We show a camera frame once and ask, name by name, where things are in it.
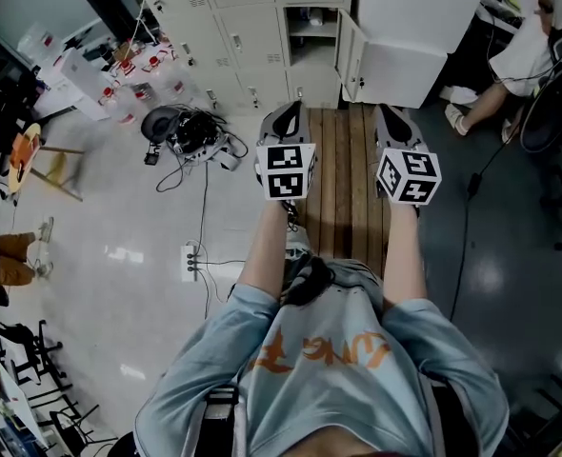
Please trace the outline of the wooden stool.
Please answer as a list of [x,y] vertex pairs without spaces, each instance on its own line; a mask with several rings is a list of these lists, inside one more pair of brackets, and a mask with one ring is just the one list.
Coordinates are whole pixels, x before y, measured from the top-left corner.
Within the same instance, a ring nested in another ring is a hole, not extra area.
[[68,195],[70,198],[82,203],[83,198],[70,191],[59,179],[51,178],[53,169],[48,174],[44,174],[34,167],[34,161],[39,152],[50,152],[55,154],[55,159],[63,162],[68,155],[84,155],[80,149],[64,149],[50,147],[44,144],[42,138],[42,128],[40,125],[31,124],[22,134],[17,134],[10,154],[10,165],[7,175],[9,195],[19,193],[29,176],[33,176],[53,189]]

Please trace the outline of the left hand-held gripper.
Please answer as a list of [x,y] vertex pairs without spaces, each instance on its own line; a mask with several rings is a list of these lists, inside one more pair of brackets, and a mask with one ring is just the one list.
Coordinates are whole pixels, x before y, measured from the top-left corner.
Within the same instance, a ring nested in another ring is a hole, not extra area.
[[267,200],[301,200],[308,196],[316,163],[316,145],[310,143],[308,110],[293,101],[266,115],[256,148],[256,172]]

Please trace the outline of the white power strip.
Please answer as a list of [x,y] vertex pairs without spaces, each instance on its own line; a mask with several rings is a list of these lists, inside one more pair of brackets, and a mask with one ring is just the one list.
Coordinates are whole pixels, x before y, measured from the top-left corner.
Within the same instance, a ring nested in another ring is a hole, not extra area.
[[196,282],[198,279],[197,246],[186,244],[181,247],[180,276],[184,283]]

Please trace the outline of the group of clear water bottles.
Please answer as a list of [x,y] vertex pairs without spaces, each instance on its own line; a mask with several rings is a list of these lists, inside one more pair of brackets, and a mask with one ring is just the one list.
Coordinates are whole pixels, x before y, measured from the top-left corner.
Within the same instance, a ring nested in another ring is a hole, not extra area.
[[98,104],[115,121],[129,124],[162,106],[192,105],[197,86],[170,44],[133,46],[104,73]]

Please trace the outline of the person's right forearm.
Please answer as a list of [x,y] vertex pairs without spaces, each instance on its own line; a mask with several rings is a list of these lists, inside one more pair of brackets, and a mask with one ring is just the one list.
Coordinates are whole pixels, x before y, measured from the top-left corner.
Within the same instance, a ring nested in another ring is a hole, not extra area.
[[427,297],[416,208],[391,203],[390,211],[389,242],[383,277],[384,309]]

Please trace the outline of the person's left forearm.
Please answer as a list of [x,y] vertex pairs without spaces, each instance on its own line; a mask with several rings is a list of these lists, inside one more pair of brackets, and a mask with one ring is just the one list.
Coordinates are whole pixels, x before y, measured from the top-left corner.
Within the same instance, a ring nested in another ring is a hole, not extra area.
[[276,301],[281,298],[284,280],[288,215],[281,202],[264,206],[237,280],[238,285],[258,288]]

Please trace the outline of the wooden slatted platform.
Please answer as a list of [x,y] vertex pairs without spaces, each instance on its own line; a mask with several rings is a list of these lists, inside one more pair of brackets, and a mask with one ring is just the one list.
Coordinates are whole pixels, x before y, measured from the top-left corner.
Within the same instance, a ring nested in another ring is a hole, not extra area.
[[389,237],[389,203],[377,195],[374,107],[309,109],[317,161],[299,224],[314,253],[355,259],[383,275]]

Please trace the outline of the grey metal locker cabinet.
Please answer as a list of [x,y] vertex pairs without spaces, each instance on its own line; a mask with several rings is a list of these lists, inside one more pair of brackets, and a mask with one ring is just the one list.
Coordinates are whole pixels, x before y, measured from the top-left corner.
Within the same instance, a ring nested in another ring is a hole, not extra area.
[[340,27],[352,0],[145,0],[220,114],[257,114],[294,100],[336,109]]

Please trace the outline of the white plastic bag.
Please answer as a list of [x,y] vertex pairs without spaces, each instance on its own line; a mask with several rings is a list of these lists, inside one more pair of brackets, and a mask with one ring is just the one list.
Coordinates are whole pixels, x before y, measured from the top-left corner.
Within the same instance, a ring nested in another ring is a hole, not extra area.
[[478,94],[466,87],[445,86],[440,90],[439,97],[452,104],[471,107],[478,99]]

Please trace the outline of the light blue shirt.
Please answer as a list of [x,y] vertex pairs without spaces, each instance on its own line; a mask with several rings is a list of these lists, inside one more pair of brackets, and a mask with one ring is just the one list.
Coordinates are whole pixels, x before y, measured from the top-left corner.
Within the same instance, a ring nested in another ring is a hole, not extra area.
[[492,457],[509,418],[495,373],[429,300],[384,309],[362,264],[330,265],[331,285],[304,306],[237,285],[179,352],[135,418],[142,457],[195,450],[207,395],[236,384],[245,450],[276,457],[324,427],[411,457],[435,453],[429,380],[455,392],[477,457]]

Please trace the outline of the glass whiteboard panel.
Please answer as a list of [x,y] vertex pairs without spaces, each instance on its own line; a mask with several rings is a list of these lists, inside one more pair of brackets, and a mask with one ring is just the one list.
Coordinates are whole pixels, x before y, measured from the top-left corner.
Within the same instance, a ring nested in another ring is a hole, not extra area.
[[0,45],[27,66],[18,43],[35,24],[63,43],[83,37],[83,45],[102,44],[113,34],[88,0],[0,0]]

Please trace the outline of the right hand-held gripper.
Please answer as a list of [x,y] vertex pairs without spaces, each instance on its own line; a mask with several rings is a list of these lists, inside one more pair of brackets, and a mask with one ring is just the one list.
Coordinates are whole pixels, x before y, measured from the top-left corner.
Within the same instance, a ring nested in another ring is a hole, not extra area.
[[407,111],[378,104],[374,119],[377,146],[383,149],[378,183],[391,203],[428,205],[442,182],[437,155],[426,152],[422,132]]

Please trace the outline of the white cardboard box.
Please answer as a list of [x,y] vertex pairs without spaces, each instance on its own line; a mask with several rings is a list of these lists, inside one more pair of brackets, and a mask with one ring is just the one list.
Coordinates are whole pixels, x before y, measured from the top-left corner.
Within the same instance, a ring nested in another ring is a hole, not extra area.
[[93,121],[110,117],[100,105],[103,91],[110,86],[110,82],[78,50],[66,50],[50,66],[40,69],[37,78],[46,85],[33,106],[38,118],[71,107]]

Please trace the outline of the large white block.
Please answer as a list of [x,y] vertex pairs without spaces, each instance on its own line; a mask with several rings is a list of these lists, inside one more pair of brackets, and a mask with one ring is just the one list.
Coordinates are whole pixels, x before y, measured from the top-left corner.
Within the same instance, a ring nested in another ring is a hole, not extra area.
[[480,0],[357,0],[336,66],[351,102],[420,108]]

